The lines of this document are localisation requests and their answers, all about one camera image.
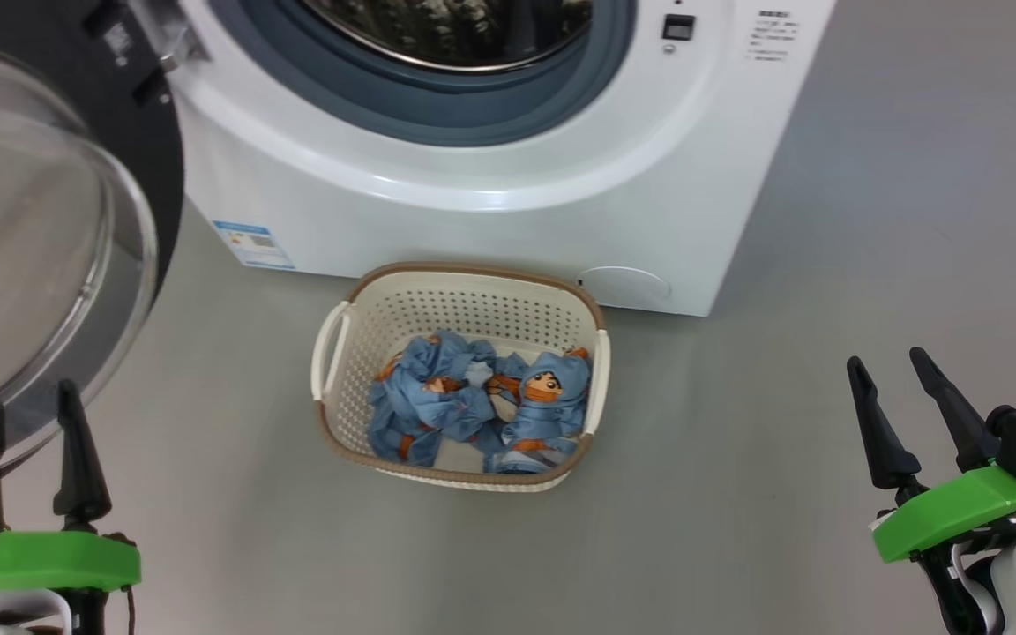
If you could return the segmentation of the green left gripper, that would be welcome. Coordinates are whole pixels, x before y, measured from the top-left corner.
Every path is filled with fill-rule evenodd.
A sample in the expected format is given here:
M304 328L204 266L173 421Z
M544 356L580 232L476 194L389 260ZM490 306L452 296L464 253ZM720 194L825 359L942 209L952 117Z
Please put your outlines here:
M62 430L60 490L53 512L64 530L93 530L112 511L108 483L76 383L57 385ZM5 409L0 402L0 634L102 634L111 594L141 582L141 555L115 534L5 530L1 459Z

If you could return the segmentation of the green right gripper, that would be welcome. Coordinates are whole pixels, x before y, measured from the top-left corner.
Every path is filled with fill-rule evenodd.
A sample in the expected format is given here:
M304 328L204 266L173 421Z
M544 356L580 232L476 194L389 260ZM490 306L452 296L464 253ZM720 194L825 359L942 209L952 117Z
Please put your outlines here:
M880 511L871 524L872 543L884 563L908 560L920 567L949 634L1004 634L1008 610L993 586L992 552L1007 555L1016 542L1016 479L990 465L999 438L927 350L912 347L908 358L951 434L956 466L966 474L935 488L916 479L919 459L896 437L862 359L849 357L872 486L895 493L895 506Z

